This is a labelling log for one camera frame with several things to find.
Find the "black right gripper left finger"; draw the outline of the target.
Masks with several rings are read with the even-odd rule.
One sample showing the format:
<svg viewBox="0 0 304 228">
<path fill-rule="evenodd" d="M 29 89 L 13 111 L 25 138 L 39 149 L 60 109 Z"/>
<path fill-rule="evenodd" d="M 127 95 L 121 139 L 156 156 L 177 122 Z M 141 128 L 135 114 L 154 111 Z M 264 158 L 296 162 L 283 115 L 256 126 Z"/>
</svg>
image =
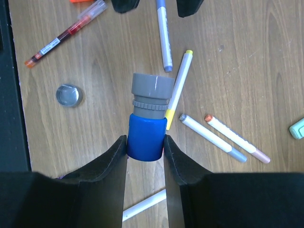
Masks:
<svg viewBox="0 0 304 228">
<path fill-rule="evenodd" d="M 0 174 L 3 228 L 120 228 L 126 136 L 85 166 L 52 179 L 38 172 Z"/>
</svg>

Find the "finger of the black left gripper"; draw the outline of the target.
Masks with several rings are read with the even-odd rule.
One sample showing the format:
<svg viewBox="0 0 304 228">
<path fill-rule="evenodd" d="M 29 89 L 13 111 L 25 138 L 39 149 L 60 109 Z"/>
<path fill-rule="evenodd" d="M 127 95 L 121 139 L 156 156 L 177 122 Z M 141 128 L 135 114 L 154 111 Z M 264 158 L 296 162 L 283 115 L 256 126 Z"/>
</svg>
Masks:
<svg viewBox="0 0 304 228">
<path fill-rule="evenodd" d="M 137 8 L 139 2 L 139 0 L 111 0 L 113 9 L 118 13 L 127 13 Z"/>
<path fill-rule="evenodd" d="M 176 0 L 178 16 L 181 18 L 195 14 L 204 0 Z"/>
</svg>

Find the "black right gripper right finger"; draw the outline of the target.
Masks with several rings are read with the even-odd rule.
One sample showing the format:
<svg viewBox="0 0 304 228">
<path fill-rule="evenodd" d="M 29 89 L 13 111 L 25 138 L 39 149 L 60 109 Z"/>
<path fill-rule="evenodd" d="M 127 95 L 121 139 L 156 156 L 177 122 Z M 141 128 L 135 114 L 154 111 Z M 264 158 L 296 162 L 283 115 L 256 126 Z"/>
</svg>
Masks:
<svg viewBox="0 0 304 228">
<path fill-rule="evenodd" d="M 301 228 L 302 173 L 212 173 L 164 139 L 171 228 Z"/>
</svg>

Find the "yellow tip marker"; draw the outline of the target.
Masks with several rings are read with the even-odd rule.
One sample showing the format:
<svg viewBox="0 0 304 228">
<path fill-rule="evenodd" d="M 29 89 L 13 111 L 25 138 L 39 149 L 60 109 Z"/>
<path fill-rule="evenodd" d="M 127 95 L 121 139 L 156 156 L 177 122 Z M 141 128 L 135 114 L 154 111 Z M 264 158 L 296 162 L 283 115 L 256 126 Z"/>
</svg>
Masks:
<svg viewBox="0 0 304 228">
<path fill-rule="evenodd" d="M 169 101 L 168 109 L 166 111 L 165 117 L 167 119 L 167 126 L 166 130 L 169 130 L 171 127 L 171 123 L 173 121 L 173 117 L 183 90 L 183 86 L 185 83 L 185 80 L 187 78 L 187 74 L 192 62 L 193 58 L 193 51 L 192 50 L 187 50 L 182 58 L 180 68 L 175 80 L 173 92 L 172 92 L 172 97 Z"/>
</svg>

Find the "blue cap glue stick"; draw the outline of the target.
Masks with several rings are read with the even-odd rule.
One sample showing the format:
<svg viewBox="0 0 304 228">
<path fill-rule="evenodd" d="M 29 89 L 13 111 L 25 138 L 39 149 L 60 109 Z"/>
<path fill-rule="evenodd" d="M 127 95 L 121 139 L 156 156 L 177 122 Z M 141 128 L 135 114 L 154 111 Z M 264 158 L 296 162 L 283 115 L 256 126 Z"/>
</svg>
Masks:
<svg viewBox="0 0 304 228">
<path fill-rule="evenodd" d="M 144 162 L 161 158 L 167 126 L 165 113 L 173 87 L 173 78 L 133 74 L 133 113 L 127 138 L 129 157 Z"/>
</svg>

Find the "grey round cap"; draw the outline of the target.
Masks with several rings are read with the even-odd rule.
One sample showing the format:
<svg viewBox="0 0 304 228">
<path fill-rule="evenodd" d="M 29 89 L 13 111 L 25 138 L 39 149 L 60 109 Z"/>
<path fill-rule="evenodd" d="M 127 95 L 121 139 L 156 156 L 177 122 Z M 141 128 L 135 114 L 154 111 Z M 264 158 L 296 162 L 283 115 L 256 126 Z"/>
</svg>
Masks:
<svg viewBox="0 0 304 228">
<path fill-rule="evenodd" d="M 73 84 L 62 84 L 56 91 L 56 99 L 64 107 L 79 106 L 83 95 L 81 88 Z"/>
</svg>

